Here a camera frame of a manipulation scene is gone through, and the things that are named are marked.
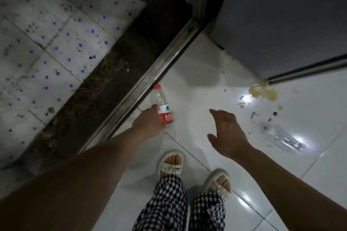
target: forearm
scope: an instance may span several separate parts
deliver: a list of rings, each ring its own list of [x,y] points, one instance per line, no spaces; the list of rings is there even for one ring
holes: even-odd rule
[[[144,140],[130,128],[40,176],[0,201],[0,226],[10,217],[21,230],[91,230]]]
[[[258,183],[289,230],[347,230],[347,210],[306,184],[260,150],[234,160]]]

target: white sandal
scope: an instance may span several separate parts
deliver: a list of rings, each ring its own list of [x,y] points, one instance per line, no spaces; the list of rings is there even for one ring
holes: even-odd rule
[[[165,163],[165,159],[172,156],[172,155],[179,155],[182,159],[181,164],[169,164]],[[183,171],[183,166],[184,166],[184,155],[181,151],[179,150],[171,150],[164,154],[164,156],[161,158],[160,163],[158,165],[158,174],[160,177],[160,172],[163,173],[171,173],[180,176],[182,171]]]
[[[231,192],[217,182],[217,179],[222,175],[225,176],[231,183],[229,174],[225,170],[216,169],[206,179],[204,185],[202,186],[202,192],[207,194],[211,189],[215,193],[219,194],[223,199],[228,198],[228,194]]]

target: clear plastic bottle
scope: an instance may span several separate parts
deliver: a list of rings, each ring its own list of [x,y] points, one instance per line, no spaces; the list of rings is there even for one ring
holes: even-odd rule
[[[166,129],[169,128],[168,124],[172,123],[171,110],[168,104],[168,100],[165,97],[160,84],[154,85],[152,92],[152,105],[157,104],[160,107],[158,114],[163,122],[166,123]]]

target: hand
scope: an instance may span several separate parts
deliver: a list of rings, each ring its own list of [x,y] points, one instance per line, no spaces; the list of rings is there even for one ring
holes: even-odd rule
[[[207,138],[216,151],[225,157],[236,159],[239,154],[252,147],[240,125],[237,124],[234,114],[212,109],[210,109],[210,113],[215,119],[217,137],[208,134]]]
[[[159,135],[166,127],[166,124],[160,119],[159,110],[158,105],[152,105],[150,109],[142,111],[132,123],[132,127],[144,132],[148,138]]]

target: black and white plaid pants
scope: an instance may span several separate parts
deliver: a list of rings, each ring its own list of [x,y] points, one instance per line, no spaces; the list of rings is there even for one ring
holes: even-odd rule
[[[138,216],[132,231],[185,231],[188,215],[186,191],[180,177],[166,174],[157,183],[154,196]],[[223,231],[223,199],[215,192],[198,194],[192,203],[189,231]]]

